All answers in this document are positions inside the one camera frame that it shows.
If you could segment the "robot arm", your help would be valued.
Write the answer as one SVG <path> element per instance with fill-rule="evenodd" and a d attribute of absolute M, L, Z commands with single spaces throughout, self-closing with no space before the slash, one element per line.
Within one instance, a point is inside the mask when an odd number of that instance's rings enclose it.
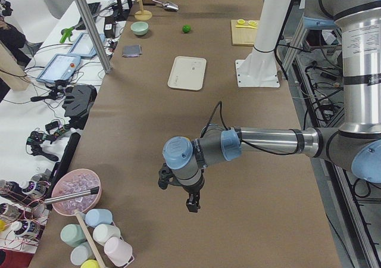
<path fill-rule="evenodd" d="M 306 0 L 304 25 L 338 26 L 342 32 L 345 120 L 338 128 L 306 130 L 226 127 L 208 123 L 198 139 L 178 136 L 163 148 L 158 186 L 180 186 L 197 212 L 204 170 L 243 151 L 305 154 L 327 160 L 356 177 L 380 182 L 380 0 Z"/>

